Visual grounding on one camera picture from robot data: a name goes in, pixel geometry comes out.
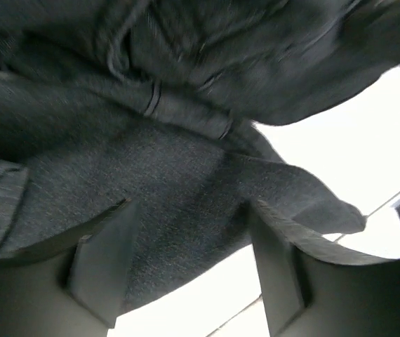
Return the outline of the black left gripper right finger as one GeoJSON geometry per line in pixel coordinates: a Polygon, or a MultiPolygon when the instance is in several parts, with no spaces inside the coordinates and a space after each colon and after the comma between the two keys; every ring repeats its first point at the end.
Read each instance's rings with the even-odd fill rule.
{"type": "Polygon", "coordinates": [[[261,201],[248,223],[271,336],[400,336],[400,259],[330,242],[261,201]]]}

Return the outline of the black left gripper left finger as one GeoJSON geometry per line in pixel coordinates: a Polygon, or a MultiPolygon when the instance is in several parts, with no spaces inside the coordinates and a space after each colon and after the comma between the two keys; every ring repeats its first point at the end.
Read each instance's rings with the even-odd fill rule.
{"type": "Polygon", "coordinates": [[[0,336],[106,336],[126,292],[139,212],[126,200],[0,258],[0,336]]]}

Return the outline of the black trousers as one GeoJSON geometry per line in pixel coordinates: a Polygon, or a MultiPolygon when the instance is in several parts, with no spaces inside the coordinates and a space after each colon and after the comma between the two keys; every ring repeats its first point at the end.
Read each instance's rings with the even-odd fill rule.
{"type": "Polygon", "coordinates": [[[321,234],[361,212],[255,123],[336,107],[400,65],[400,1],[0,1],[0,259],[141,205],[120,313],[249,243],[251,199],[321,234]]]}

